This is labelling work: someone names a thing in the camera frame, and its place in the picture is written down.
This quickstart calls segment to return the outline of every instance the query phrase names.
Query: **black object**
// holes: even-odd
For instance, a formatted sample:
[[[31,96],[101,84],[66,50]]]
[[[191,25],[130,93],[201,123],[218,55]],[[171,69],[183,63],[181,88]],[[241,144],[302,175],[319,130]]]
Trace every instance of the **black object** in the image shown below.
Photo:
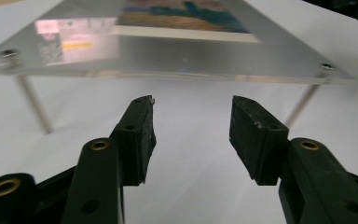
[[[281,178],[287,223],[358,223],[358,176],[347,173],[323,144],[288,142],[287,134],[257,102],[234,96],[230,142],[258,185]]]
[[[304,0],[358,20],[358,0]]]
[[[36,185],[0,177],[0,223],[124,223],[123,186],[145,182],[156,136],[151,96],[132,101],[109,138],[83,146],[76,167]]]

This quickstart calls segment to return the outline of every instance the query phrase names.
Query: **transparent acrylic sheet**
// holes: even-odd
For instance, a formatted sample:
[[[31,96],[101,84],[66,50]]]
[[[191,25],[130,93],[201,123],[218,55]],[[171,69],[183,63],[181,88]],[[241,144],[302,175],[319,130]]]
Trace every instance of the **transparent acrylic sheet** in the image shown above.
[[[220,2],[259,42],[117,35],[115,23],[124,0],[67,0],[0,45],[0,74],[314,84],[353,81],[247,3]],[[3,58],[1,52],[8,49],[16,50],[17,56]],[[320,76],[325,63],[335,68],[327,77]]]

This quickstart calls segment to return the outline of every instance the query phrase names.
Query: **white background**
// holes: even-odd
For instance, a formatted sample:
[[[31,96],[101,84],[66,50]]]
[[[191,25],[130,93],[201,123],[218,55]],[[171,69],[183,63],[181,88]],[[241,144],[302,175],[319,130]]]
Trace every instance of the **white background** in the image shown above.
[[[0,7],[0,43],[59,1]],[[299,0],[248,0],[358,79],[358,21]],[[54,126],[44,135],[13,77],[0,76],[0,175],[37,182],[76,164],[91,139],[108,136],[134,98],[156,98],[158,144],[146,184],[125,188],[127,223],[285,223],[278,187],[258,187],[228,142],[233,95],[285,121],[307,85],[32,77]],[[327,145],[358,174],[358,82],[322,86],[290,138]]]

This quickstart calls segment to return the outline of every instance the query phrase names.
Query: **glass shelf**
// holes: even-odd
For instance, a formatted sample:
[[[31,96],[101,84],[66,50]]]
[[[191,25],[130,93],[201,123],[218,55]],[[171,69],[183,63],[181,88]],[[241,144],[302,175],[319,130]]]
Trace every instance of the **glass shelf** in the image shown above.
[[[221,3],[255,40],[155,37],[153,30],[123,35],[117,18],[124,0],[67,0],[0,45],[0,74],[309,84],[353,81],[247,3]],[[322,64],[334,67],[326,77],[320,76]]]

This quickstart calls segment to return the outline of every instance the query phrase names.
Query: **metal leg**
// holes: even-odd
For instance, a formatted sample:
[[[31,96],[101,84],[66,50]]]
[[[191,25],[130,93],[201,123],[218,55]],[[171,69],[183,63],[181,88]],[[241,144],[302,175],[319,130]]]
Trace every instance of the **metal leg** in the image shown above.
[[[316,91],[321,87],[321,85],[312,85],[310,88],[305,92],[303,97],[301,98],[300,102],[297,104],[295,110],[290,114],[289,119],[285,122],[286,127],[292,128],[293,124],[296,122],[298,116],[310,102],[313,95],[315,95]]]
[[[22,91],[24,92],[25,97],[27,98],[28,104],[31,106],[32,110],[37,116],[40,126],[42,127],[45,133],[52,133],[52,128],[48,122],[48,119],[42,109],[41,104],[36,99],[34,91],[32,90],[31,83],[29,83],[27,76],[16,76]]]

